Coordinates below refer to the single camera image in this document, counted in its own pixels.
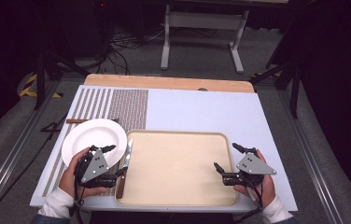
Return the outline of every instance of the utensil handle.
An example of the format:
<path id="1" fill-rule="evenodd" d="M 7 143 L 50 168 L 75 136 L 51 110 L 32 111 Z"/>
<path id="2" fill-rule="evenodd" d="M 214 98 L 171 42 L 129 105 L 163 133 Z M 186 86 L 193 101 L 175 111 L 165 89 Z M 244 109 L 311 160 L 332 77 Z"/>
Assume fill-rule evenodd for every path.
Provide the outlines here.
<path id="1" fill-rule="evenodd" d="M 88 119 L 67 119 L 65 122 L 66 123 L 83 123 Z"/>
<path id="2" fill-rule="evenodd" d="M 117 199 L 121 199 L 123 197 L 123 190 L 125 188 L 125 181 L 126 181 L 126 173 L 127 171 L 120 177 L 118 191 L 117 191 Z"/>

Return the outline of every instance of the white table surface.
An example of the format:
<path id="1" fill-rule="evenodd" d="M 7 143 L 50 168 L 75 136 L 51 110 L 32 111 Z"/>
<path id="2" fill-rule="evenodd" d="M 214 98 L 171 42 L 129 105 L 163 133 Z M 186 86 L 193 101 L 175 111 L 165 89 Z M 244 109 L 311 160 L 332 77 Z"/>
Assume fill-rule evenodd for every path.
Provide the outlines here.
<path id="1" fill-rule="evenodd" d="M 84 89 L 93 90 L 128 90 L 132 88 L 80 86 L 78 93 Z M 229 143 L 238 143 L 243 147 L 256 147 L 265 156 L 266 161 L 276 171 L 273 175 L 276 194 L 281 198 L 288 211 L 297 211 L 292 190 L 288 183 L 283 164 L 280 160 L 271 131 L 256 93 L 219 92 L 219 91 L 178 91 L 148 90 L 146 130 L 193 131 L 224 133 Z M 70 111 L 75 109 L 77 97 Z M 43 188 L 49 182 L 51 167 L 56 158 L 61 156 L 61 146 L 69 124 L 64 124 L 49 161 L 40 177 L 31 206 L 42 206 L 45 197 Z M 232 148 L 233 164 L 237 164 L 244 155 Z M 123 206 L 116 202 L 114 196 L 94 196 L 85 199 L 87 210 L 119 210 L 119 211 L 166 211 L 166 212 L 245 212 L 255 209 L 256 205 L 249 198 L 240 195 L 236 205 L 227 207 L 199 206 Z"/>

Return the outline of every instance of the white metal frame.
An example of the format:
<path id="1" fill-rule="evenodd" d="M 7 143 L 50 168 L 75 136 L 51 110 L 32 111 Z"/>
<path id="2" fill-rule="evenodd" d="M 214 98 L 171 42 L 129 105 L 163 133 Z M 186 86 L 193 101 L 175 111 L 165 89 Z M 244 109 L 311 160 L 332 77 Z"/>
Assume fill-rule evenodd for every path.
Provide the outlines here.
<path id="1" fill-rule="evenodd" d="M 240 60 L 238 47 L 243 31 L 245 30 L 248 10 L 242 15 L 218 15 L 205 13 L 187 13 L 173 12 L 170 6 L 166 6 L 166 14 L 164 16 L 164 43 L 163 52 L 161 54 L 161 69 L 166 70 L 169 65 L 170 54 L 170 27 L 189 27 L 189 28 L 206 28 L 235 30 L 236 36 L 234 41 L 229 44 L 236 67 L 236 72 L 242 74 L 244 68 Z"/>

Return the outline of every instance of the metal rail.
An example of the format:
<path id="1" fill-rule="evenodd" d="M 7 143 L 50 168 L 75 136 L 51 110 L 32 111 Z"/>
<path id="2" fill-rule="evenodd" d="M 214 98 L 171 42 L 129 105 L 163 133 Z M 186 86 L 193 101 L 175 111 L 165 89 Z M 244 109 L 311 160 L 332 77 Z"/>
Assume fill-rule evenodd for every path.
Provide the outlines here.
<path id="1" fill-rule="evenodd" d="M 292 125 L 292 128 L 295 131 L 295 134 L 297 135 L 298 140 L 301 144 L 301 147 L 302 147 L 301 154 L 302 154 L 303 160 L 306 163 L 307 170 L 309 171 L 310 176 L 312 177 L 318 196 L 320 197 L 320 200 L 324 206 L 324 210 L 327 213 L 330 223 L 334 223 L 334 224 L 344 223 L 338 211 L 338 208 L 336 207 L 336 204 L 333 201 L 332 196 L 330 195 L 330 190 L 328 188 L 327 182 L 325 181 L 324 176 L 321 174 L 321 171 L 318 168 L 318 165 L 315 161 L 315 157 L 313 156 L 312 150 L 309 147 L 309 144 L 306 140 L 302 127 L 298 122 L 298 120 L 294 119 L 288 107 L 289 99 L 287 94 L 284 91 L 277 91 L 277 92 L 280 98 L 280 102 L 284 107 L 284 109 L 286 110 L 288 114 L 288 118 Z"/>
<path id="2" fill-rule="evenodd" d="M 56 92 L 60 82 L 58 81 L 51 81 L 48 85 L 48 89 L 46 94 L 51 96 L 54 92 Z M 10 150 L 7 159 L 4 161 L 4 164 L 0 168 L 0 193 L 6 184 L 7 180 L 9 179 L 10 175 L 12 174 L 13 169 L 15 168 L 19 158 L 21 157 L 22 152 L 25 149 L 25 146 L 32 134 L 32 130 L 36 126 L 39 118 L 42 116 L 45 107 L 48 105 L 50 101 L 50 97 L 43 102 L 42 106 L 39 107 L 36 111 L 33 111 L 31 117 L 27 121 L 26 126 L 24 127 L 21 135 L 19 136 L 18 140 L 16 141 L 13 148 Z"/>

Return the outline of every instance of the wooden stick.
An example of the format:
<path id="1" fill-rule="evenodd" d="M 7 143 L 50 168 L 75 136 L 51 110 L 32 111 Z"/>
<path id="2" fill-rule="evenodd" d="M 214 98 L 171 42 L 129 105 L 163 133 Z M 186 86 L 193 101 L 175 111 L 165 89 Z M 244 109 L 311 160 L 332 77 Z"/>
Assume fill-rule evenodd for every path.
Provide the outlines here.
<path id="1" fill-rule="evenodd" d="M 67 119 L 65 122 L 66 123 L 83 123 L 88 119 Z"/>

